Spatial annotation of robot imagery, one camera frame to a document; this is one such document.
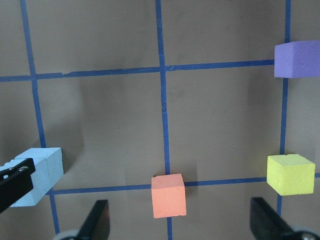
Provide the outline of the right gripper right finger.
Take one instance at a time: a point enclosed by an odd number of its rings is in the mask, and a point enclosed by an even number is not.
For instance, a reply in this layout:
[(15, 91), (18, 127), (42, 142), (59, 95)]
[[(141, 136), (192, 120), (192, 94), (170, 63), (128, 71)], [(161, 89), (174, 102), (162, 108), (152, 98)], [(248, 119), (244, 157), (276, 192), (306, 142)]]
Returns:
[(294, 231), (262, 198), (250, 200), (250, 230), (256, 240), (303, 240), (301, 231)]

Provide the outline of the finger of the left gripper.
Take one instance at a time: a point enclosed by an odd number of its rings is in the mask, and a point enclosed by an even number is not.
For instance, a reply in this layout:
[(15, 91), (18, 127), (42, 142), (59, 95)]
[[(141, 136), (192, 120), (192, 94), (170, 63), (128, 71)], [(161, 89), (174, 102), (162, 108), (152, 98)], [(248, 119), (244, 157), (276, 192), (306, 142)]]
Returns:
[(33, 188), (34, 160), (25, 158), (15, 166), (0, 171), (0, 212), (24, 197)]

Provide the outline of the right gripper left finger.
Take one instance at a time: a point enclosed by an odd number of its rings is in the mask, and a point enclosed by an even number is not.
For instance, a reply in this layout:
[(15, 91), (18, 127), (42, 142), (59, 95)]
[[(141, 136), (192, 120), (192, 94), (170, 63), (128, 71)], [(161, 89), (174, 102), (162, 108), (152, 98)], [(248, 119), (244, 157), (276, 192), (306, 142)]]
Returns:
[(107, 199), (97, 200), (79, 229), (77, 238), (80, 240), (107, 240), (110, 229), (109, 201)]

